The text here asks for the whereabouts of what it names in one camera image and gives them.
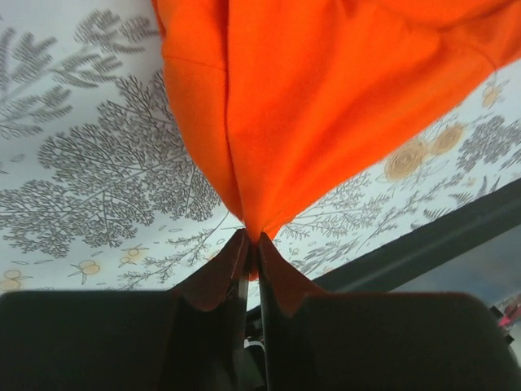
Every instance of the colorful object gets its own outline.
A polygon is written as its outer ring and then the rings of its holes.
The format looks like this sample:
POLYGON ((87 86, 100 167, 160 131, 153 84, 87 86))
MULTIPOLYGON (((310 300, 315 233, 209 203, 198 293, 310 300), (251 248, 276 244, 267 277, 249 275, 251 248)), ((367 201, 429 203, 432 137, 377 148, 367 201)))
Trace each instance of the colorful object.
POLYGON ((521 1, 153 0, 194 161, 256 240, 521 57, 521 1))

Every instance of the patterned tablecloth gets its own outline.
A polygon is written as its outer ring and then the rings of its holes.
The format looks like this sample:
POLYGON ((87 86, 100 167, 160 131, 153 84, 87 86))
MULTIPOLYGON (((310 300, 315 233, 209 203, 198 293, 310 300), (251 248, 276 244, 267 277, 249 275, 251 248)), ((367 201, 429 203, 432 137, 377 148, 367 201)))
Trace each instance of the patterned tablecloth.
MULTIPOLYGON (((0 16, 0 291, 166 289, 201 267, 241 224, 182 144, 148 1, 4 2, 0 16)), ((520 118, 518 62, 276 245, 316 278, 495 191, 521 177, 520 118)))

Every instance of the gray floor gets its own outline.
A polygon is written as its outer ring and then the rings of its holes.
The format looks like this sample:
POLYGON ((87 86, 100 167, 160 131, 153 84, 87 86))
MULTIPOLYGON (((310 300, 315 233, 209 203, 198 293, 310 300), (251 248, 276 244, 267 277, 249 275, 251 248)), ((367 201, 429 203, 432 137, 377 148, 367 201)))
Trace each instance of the gray floor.
MULTIPOLYGON (((409 281, 395 292, 467 292, 492 306, 521 292, 521 226, 409 281)), ((521 362, 521 324, 510 333, 521 362)))

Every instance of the orange shirt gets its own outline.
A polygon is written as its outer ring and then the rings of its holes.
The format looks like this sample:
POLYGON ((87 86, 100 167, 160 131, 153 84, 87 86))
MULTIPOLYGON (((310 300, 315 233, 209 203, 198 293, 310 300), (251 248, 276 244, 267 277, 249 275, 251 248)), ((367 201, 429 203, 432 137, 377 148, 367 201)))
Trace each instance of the orange shirt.
POLYGON ((188 152, 256 240, 521 57, 520 0, 152 0, 188 152))

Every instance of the orange fabric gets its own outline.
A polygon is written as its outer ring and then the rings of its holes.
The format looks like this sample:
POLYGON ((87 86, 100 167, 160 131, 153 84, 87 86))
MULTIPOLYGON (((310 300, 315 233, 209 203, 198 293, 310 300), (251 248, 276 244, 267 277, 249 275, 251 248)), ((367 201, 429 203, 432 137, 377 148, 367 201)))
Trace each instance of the orange fabric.
POLYGON ((153 0, 188 152, 255 240, 521 57, 520 0, 153 0))

